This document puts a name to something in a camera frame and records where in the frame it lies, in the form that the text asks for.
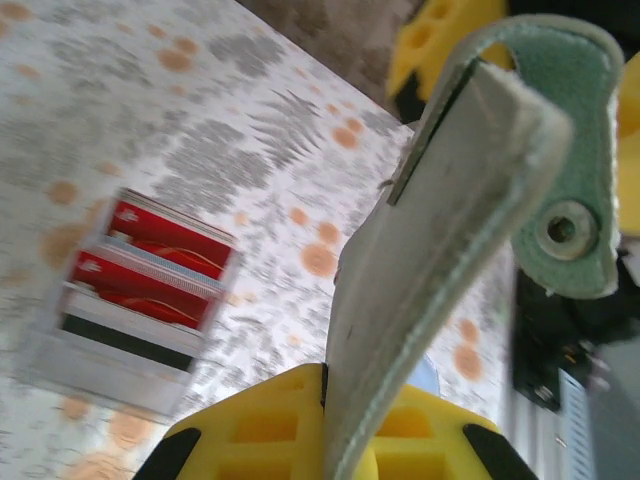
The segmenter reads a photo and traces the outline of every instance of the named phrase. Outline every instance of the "red box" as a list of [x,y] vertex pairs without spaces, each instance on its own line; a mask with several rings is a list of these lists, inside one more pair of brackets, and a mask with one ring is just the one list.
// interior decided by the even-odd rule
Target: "red box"
[[69,281],[90,288],[105,301],[193,329],[221,296],[144,260],[99,248],[78,254]]
[[115,204],[107,227],[108,235],[126,239],[134,247],[221,280],[234,249],[229,242],[230,235],[221,230],[216,235],[213,231],[214,235],[203,235],[126,200]]

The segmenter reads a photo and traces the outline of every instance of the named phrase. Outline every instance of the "yellow 3d-printed part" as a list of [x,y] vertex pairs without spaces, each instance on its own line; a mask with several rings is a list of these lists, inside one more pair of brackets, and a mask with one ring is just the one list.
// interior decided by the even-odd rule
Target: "yellow 3d-printed part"
[[640,54],[627,63],[618,97],[618,201],[620,230],[640,236]]
[[[177,480],[323,480],[322,374],[302,365],[175,424],[165,439],[200,431]],[[497,430],[405,386],[353,480],[490,480],[463,434],[468,423]]]
[[[418,96],[427,101],[440,70],[455,45],[468,34],[506,17],[504,0],[430,0],[396,37],[391,60],[387,95],[394,97],[411,73],[418,77]],[[501,45],[483,55],[503,68],[511,68],[511,58]]]
[[322,480],[322,365],[301,365],[176,423],[200,439],[176,480]]

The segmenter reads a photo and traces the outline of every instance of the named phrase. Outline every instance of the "stacked boxes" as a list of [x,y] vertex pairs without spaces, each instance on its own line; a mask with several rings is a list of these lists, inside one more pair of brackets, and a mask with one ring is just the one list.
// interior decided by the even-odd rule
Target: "stacked boxes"
[[238,258],[228,233],[122,190],[52,289],[25,371],[170,415]]

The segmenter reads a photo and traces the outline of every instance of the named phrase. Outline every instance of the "floral wallpaper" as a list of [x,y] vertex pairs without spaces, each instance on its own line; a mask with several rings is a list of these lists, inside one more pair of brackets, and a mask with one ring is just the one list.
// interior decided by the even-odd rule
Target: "floral wallpaper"
[[[0,43],[0,479],[128,479],[166,420],[14,377],[107,199],[129,186],[245,254],[173,421],[323,360],[337,258],[411,131],[232,0],[0,1]],[[510,266],[429,349],[443,396],[494,420]]]

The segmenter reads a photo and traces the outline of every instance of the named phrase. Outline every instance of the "green felt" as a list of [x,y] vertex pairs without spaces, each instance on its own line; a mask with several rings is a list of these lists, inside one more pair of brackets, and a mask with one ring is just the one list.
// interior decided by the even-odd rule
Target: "green felt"
[[[604,32],[574,32],[528,26],[508,42],[525,83],[569,114],[575,141],[565,166],[536,214],[512,238],[518,263],[537,283],[574,298],[611,293],[617,284],[615,246],[615,98],[622,55]],[[562,200],[578,201],[595,217],[597,242],[581,258],[557,260],[535,237],[544,211]]]

